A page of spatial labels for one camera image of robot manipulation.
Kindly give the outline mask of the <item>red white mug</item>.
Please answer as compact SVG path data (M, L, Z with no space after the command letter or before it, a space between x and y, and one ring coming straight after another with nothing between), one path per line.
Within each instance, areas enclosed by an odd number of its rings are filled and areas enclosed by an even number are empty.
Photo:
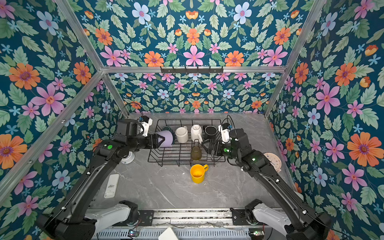
M177 141L180 144L184 144L189 140L189 132L187 127L179 127L175 131Z

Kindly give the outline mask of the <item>beige round plate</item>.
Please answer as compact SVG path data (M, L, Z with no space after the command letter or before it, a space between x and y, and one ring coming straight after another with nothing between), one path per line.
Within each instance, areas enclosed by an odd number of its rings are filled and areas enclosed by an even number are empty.
M282 160L273 153L264 153L264 156L270 161L277 173L281 172Z

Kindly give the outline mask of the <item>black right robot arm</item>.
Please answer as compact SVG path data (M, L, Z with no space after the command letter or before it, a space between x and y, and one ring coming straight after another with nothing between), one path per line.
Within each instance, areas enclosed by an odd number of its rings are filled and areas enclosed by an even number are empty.
M263 223L288 240L325 240L332 228L327 213L317 213L280 177L269 159L254 150L243 129L229 132L228 141L206 140L208 154L234 159L236 166L261 184L282 208L276 211L255 199L245 208L249 223Z

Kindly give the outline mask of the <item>white remote control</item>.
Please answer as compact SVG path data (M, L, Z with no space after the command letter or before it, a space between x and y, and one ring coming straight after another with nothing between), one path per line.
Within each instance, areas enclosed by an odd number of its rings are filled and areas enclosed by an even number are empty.
M119 179L120 179L119 174L112 174L109 176L107 187L104 194L105 199L111 199L116 196Z

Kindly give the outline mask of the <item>white alarm clock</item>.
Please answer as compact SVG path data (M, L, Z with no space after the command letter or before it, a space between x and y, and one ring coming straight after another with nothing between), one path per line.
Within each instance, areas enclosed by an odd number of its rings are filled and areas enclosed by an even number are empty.
M130 164L135 160L135 154L133 152L129 152L128 155L124 156L121 160L122 164Z

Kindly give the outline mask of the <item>white green mug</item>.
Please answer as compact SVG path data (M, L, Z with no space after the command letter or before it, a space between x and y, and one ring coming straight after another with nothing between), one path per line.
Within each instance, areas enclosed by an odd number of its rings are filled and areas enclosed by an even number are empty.
M163 131L169 131L169 132L172 132L172 129L169 127L169 126L164 126L162 128Z

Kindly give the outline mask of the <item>black wall hook rail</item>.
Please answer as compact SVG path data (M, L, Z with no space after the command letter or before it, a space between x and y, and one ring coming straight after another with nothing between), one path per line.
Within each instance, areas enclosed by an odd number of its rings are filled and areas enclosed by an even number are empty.
M160 67L162 74L221 74L223 67Z

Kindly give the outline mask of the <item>white faceted mug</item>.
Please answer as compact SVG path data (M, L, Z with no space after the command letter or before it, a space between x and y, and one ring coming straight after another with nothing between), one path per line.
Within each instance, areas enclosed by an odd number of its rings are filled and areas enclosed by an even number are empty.
M193 125L191 127L191 140L199 144L203 142L203 129L200 125Z

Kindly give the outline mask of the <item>black mug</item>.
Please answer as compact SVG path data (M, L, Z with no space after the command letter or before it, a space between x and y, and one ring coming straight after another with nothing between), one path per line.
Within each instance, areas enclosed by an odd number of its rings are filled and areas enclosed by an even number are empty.
M204 126L204 140L213 140L218 134L218 129L215 126Z

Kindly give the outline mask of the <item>lavender cup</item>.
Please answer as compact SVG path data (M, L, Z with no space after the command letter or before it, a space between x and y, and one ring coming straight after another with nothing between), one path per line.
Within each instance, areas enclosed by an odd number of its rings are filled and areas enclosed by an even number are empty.
M173 145L174 137L170 131L168 130L160 131L160 132L157 132L157 135L158 135L158 143L160 148L168 148Z

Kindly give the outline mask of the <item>yellow mug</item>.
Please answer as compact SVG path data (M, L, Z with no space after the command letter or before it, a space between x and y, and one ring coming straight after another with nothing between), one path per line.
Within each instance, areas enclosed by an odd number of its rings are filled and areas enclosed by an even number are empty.
M190 169L191 179L195 184L201 184L205 180L205 173L209 170L208 165L193 165Z

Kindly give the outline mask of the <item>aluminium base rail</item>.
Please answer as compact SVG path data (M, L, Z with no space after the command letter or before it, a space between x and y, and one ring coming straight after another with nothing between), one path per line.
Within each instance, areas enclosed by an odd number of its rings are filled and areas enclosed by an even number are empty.
M144 222L153 227L218 227L235 228L254 226L250 224L244 209L236 208L162 208L142 210Z

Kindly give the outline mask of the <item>olive green glass cup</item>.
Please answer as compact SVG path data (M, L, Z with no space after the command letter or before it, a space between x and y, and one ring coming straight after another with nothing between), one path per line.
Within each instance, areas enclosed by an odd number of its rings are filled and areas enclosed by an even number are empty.
M202 159L202 150L199 145L193 146L191 149L191 160L200 161Z

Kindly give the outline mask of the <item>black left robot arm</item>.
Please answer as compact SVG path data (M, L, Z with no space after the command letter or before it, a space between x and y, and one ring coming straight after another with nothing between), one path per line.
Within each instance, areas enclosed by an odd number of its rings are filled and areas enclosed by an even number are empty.
M89 167L72 190L50 214L38 217L36 224L42 232L54 240L90 240L114 224L140 221L138 206L130 201L121 201L95 217L86 215L92 199L122 159L130 152L157 149L165 141L165 137L158 134L143 136L138 128L143 125L135 120L118 121L116 133L96 147Z

